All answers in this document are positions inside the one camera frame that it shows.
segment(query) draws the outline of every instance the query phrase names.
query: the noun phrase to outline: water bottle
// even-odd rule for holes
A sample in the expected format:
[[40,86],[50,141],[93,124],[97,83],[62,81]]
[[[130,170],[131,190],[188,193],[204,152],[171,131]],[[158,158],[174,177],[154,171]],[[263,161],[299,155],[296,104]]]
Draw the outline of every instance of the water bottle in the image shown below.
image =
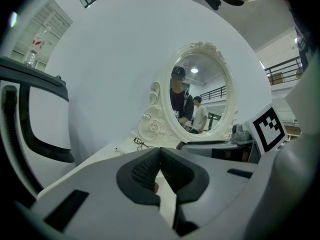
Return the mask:
[[46,37],[48,33],[51,31],[51,27],[47,27],[44,30],[37,33],[33,39],[32,44],[30,45],[28,51],[26,52],[22,63],[34,67],[36,62],[36,57],[42,47],[45,45]]

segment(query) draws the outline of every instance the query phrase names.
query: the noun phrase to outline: person in white shirt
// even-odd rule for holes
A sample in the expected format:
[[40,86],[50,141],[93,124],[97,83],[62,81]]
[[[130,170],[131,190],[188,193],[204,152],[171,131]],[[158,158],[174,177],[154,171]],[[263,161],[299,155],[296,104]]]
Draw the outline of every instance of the person in white shirt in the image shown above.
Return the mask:
[[201,97],[196,96],[193,98],[193,104],[197,107],[193,124],[192,130],[190,133],[192,134],[201,134],[205,128],[208,119],[208,113],[204,106],[201,105]]

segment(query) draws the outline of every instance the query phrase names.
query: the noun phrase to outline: mirror frame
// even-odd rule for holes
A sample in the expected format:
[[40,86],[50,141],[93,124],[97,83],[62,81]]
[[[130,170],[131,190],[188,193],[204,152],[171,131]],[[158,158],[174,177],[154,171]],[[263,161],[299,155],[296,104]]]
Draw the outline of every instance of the mirror frame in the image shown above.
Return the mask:
[[[216,60],[224,74],[226,85],[226,104],[223,117],[216,127],[209,132],[192,134],[187,132],[177,121],[170,100],[170,79],[174,66],[184,57],[194,54],[204,54]],[[180,48],[168,61],[160,81],[151,85],[150,106],[138,124],[138,133],[145,141],[165,141],[169,143],[212,141],[229,139],[232,126],[237,120],[236,86],[230,69],[220,51],[209,42],[191,43]]]

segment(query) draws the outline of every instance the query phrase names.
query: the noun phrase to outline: ceiling light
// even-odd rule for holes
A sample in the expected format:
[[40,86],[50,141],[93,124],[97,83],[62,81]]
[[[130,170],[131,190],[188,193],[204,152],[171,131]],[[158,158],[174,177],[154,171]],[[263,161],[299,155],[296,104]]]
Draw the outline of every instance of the ceiling light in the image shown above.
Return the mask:
[[263,69],[265,69],[265,66],[262,64],[262,62],[260,61],[261,66],[263,67]]
[[9,24],[10,24],[10,27],[12,28],[16,22],[17,22],[17,14],[15,12],[12,12],[11,15],[10,15],[10,18],[9,18]]

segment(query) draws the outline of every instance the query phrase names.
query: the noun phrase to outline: ornate white mirror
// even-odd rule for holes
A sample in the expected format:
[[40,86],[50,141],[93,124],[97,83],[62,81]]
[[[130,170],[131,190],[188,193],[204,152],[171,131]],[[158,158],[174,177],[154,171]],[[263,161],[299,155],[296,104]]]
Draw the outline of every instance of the ornate white mirror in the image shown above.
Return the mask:
[[235,83],[212,43],[179,49],[151,88],[151,105],[138,126],[144,139],[189,142],[229,137],[237,114]]

